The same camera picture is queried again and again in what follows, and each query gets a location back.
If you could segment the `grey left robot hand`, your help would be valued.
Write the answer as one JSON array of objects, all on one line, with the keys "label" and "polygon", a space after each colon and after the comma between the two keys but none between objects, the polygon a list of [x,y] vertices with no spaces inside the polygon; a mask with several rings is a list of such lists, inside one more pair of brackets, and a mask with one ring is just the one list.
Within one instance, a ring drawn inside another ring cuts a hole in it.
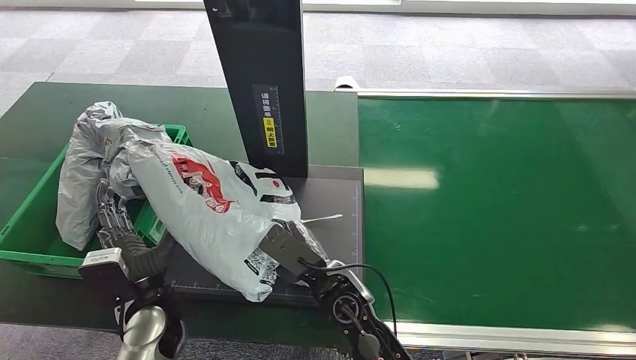
[{"label": "grey left robot hand", "polygon": [[116,196],[109,182],[102,178],[97,184],[97,237],[103,248],[120,248],[129,276],[136,280],[164,275],[170,262],[175,240],[165,232],[161,240],[149,247],[135,231],[128,213],[128,199]]}]

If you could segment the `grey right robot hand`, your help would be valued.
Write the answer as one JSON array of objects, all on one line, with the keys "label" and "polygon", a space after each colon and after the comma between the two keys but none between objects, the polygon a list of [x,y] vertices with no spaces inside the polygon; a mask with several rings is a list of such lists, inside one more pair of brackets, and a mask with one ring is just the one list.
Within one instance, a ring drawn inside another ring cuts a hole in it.
[{"label": "grey right robot hand", "polygon": [[314,234],[300,220],[290,220],[287,226],[291,233],[303,238],[302,242],[309,247],[321,260],[327,260],[327,253]]}]

